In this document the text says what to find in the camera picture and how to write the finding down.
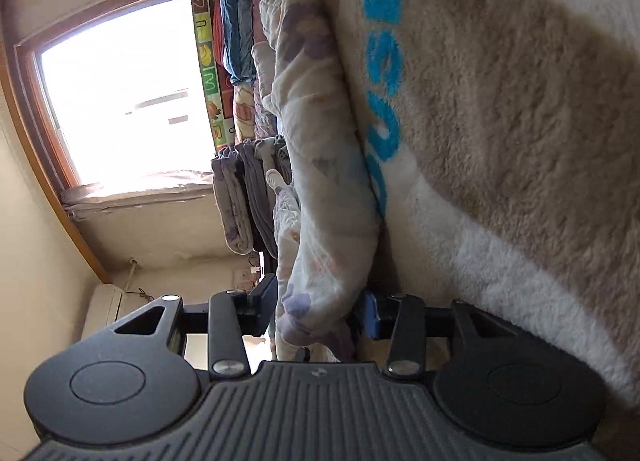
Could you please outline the blue folded blanket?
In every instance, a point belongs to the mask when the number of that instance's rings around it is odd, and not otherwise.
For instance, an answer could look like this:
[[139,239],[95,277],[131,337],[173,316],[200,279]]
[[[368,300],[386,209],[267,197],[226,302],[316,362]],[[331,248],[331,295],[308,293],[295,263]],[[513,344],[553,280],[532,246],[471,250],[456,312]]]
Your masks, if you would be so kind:
[[233,85],[253,83],[256,77],[253,0],[219,0],[224,29],[224,69]]

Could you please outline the pink purple floral bedding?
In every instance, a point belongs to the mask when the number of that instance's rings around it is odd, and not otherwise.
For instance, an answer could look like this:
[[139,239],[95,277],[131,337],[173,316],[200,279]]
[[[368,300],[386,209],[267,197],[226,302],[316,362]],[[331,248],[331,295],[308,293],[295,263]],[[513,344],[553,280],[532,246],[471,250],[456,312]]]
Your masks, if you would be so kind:
[[[252,0],[252,45],[267,42],[259,13],[259,1]],[[262,106],[258,78],[253,82],[235,85],[232,107],[236,144],[243,140],[260,140],[278,134],[277,118]]]

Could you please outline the white floral quilted pajama garment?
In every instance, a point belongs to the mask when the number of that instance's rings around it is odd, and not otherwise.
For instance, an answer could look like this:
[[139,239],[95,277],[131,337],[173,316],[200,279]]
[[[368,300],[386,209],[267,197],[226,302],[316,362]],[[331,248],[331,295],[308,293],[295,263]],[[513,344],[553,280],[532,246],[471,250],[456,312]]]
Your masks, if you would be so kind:
[[279,295],[276,351],[349,361],[346,317],[367,285],[380,218],[350,111],[343,66],[320,0],[260,0],[274,51],[269,97],[290,157],[274,188]]

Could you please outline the Mickey Mouse plush blanket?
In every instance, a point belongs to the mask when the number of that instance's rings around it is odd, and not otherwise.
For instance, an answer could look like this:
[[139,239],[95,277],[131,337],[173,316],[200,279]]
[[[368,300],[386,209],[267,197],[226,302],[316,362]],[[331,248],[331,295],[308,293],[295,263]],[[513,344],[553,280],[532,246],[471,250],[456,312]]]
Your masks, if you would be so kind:
[[320,0],[380,232],[367,285],[466,299],[639,407],[639,0]]

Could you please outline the grey purple folded clothes stack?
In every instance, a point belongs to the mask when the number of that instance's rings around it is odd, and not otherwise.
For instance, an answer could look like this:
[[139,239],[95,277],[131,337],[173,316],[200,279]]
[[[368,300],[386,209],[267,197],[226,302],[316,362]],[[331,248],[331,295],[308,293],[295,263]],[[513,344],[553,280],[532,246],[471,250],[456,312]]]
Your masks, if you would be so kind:
[[276,195],[266,173],[279,172],[292,180],[288,148],[281,135],[244,140],[226,147],[212,160],[213,191],[224,229],[224,240],[235,254],[266,252],[278,255],[273,208]]

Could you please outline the window curtain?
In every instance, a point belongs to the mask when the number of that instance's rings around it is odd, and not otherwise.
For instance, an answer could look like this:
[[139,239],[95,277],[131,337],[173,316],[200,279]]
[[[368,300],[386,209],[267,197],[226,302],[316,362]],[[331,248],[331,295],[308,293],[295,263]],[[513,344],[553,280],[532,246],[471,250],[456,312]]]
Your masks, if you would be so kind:
[[148,204],[190,201],[213,193],[213,173],[192,170],[134,174],[80,185],[61,192],[65,212],[74,221],[90,214]]

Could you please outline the colourful alphabet play mat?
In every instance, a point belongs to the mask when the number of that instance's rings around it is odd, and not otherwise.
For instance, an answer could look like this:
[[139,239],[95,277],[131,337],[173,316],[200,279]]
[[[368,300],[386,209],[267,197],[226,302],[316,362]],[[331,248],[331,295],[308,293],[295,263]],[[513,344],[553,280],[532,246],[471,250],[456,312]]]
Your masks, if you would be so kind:
[[233,86],[222,64],[224,35],[219,0],[190,0],[198,65],[215,152],[234,145]]

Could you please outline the white wall air conditioner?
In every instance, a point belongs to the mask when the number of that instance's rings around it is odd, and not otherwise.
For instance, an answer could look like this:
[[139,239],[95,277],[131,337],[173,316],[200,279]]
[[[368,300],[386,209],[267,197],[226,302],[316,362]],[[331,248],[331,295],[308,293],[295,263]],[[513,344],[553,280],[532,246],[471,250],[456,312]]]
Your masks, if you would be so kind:
[[128,314],[129,299],[130,295],[116,285],[97,285],[90,299],[81,340],[91,337]]

